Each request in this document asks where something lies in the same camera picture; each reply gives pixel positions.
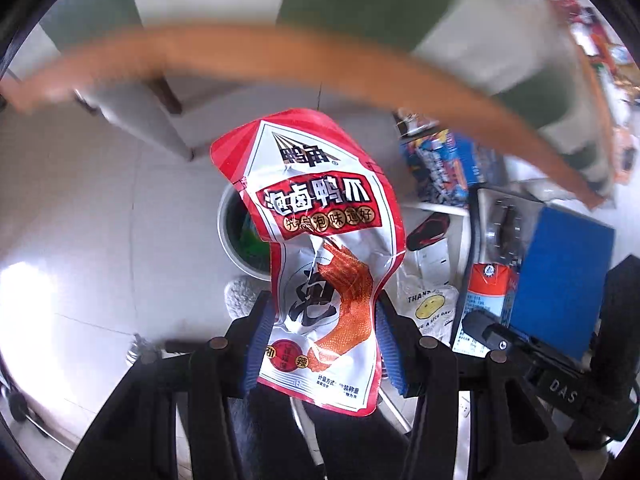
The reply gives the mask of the red white snack bag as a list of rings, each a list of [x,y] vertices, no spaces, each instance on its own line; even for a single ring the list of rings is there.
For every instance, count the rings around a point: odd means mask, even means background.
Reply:
[[[319,408],[371,414],[382,375],[374,305],[406,252],[382,169],[308,108],[239,126],[209,156],[270,250],[276,319],[260,381]]]

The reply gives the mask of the white round trash bin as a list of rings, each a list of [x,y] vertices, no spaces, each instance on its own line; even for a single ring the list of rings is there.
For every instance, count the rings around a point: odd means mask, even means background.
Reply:
[[[247,206],[229,184],[222,192],[217,212],[217,231],[224,252],[243,273],[270,281],[270,249],[258,235]]]

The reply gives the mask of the orange white spray can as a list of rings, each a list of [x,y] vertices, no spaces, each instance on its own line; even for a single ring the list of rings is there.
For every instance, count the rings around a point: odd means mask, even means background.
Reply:
[[[480,310],[487,314],[489,323],[509,324],[512,304],[518,286],[518,274],[512,266],[500,263],[473,263],[468,287],[464,295],[462,320],[471,312]],[[454,352],[484,358],[489,352],[483,339],[468,334],[460,321],[452,348]],[[484,328],[480,323],[472,325],[472,330],[481,337]]]

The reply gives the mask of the white smiley plastic bag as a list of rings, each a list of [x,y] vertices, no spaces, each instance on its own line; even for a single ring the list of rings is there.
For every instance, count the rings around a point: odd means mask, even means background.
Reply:
[[[449,284],[433,285],[414,275],[397,278],[397,312],[411,318],[422,336],[450,345],[459,293]]]

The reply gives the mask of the blue folder board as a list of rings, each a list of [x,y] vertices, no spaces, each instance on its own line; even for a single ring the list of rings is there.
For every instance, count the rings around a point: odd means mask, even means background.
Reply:
[[[597,323],[614,238],[603,223],[544,208],[518,276],[510,329],[579,361]]]

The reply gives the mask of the black red flip-flop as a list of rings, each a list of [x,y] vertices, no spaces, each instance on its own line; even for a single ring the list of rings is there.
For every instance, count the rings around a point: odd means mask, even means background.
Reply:
[[[407,236],[408,251],[417,252],[443,240],[446,237],[449,226],[450,217],[448,214],[433,212]]]

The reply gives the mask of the blue Super cardboard box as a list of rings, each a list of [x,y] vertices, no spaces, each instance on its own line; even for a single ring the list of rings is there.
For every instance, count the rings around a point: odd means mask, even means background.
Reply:
[[[421,202],[465,207],[473,185],[508,183],[500,154],[449,129],[404,136],[400,154],[416,179]]]

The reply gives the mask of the left grey fuzzy slipper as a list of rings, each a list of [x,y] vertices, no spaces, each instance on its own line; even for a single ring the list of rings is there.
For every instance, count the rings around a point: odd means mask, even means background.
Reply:
[[[268,289],[266,282],[247,275],[238,276],[224,286],[224,305],[232,321],[249,315],[259,294]]]

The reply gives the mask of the pile of snacks and bottles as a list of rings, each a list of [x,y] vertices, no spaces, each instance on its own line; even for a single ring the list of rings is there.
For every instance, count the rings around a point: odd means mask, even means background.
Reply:
[[[639,159],[639,67],[613,27],[591,0],[548,0],[567,21],[589,60],[608,108],[608,151],[614,181],[627,184]]]

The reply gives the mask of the green white checkered tablecloth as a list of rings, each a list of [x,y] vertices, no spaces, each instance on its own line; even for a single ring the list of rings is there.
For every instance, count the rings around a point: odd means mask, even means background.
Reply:
[[[596,76],[551,0],[54,0],[1,93],[18,110],[171,72],[323,86],[613,191]]]

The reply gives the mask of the white table leg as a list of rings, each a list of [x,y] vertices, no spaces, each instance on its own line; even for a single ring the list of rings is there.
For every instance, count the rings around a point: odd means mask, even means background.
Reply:
[[[160,109],[152,91],[141,82],[77,90],[76,94],[110,124],[138,140],[187,162],[193,159],[193,151]]]

